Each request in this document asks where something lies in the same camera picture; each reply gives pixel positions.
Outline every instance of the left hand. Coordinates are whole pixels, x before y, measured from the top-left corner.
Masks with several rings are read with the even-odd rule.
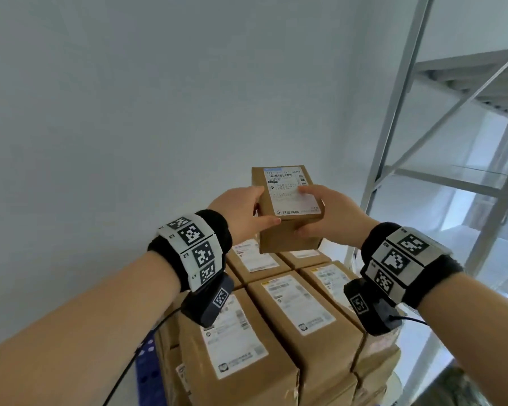
[[[208,209],[218,212],[226,219],[234,245],[281,223],[280,218],[271,215],[253,216],[258,199],[264,189],[264,187],[229,189],[209,205]]]

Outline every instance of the hand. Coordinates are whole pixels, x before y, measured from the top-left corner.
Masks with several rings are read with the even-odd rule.
[[[302,194],[311,194],[321,198],[325,204],[323,219],[307,224],[297,230],[300,237],[321,237],[341,245],[361,248],[371,230],[379,224],[361,208],[340,192],[323,185],[299,186]]]
[[[264,189],[264,187],[230,189],[209,205],[209,209],[218,212],[226,219],[234,245],[281,223],[280,218],[270,215],[267,217],[253,216]]]

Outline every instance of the blue pallet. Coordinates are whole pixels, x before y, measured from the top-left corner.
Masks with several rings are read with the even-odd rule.
[[[167,406],[162,371],[154,345],[154,334],[151,334],[135,360],[139,406]]]

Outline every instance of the black sensor device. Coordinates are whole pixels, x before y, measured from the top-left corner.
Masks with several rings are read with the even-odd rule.
[[[402,325],[402,320],[393,318],[399,317],[397,309],[366,279],[353,279],[343,291],[368,334],[380,336]]]
[[[203,327],[210,327],[233,291],[233,279],[221,271],[196,292],[189,292],[181,312]]]

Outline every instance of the black cable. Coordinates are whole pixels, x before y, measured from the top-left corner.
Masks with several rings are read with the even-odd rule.
[[[119,377],[119,380],[117,380],[117,382],[115,383],[115,386],[113,386],[113,389],[111,389],[111,392],[109,392],[109,395],[107,396],[107,399],[105,402],[103,402],[103,406],[107,406],[107,404],[109,403],[109,401],[111,400],[111,398],[113,397],[113,395],[115,394],[115,391],[117,390],[117,388],[119,387],[120,383],[122,382],[122,379],[124,379],[124,376],[126,376],[126,373],[128,373],[128,370],[130,370],[130,368],[132,367],[132,365],[134,364],[135,362],[135,359],[137,357],[137,355],[139,355],[139,352],[141,352],[141,348],[143,348],[143,346],[145,345],[145,343],[148,342],[149,340],[149,337],[150,337],[150,334],[152,332],[154,332],[155,330],[158,330],[159,327],[161,327],[163,325],[163,323],[165,321],[167,321],[171,316],[175,315],[177,312],[179,312],[181,310],[181,308],[177,308],[175,309],[173,312],[171,312],[168,316],[166,316],[160,323],[158,323],[158,325],[156,325],[155,327],[153,327],[150,332],[145,336],[145,338],[143,339],[143,341],[141,342],[141,344],[137,347],[137,349],[135,350],[134,352],[134,356],[132,357],[132,359],[130,360],[130,362],[128,363],[128,366],[126,366],[126,368],[124,369],[124,371],[122,372],[122,374],[120,375]]]
[[[390,316],[389,319],[391,321],[396,321],[397,319],[401,319],[403,321],[414,321],[414,322],[423,323],[424,325],[427,325],[427,322],[420,321],[419,319],[408,318],[407,316]]]

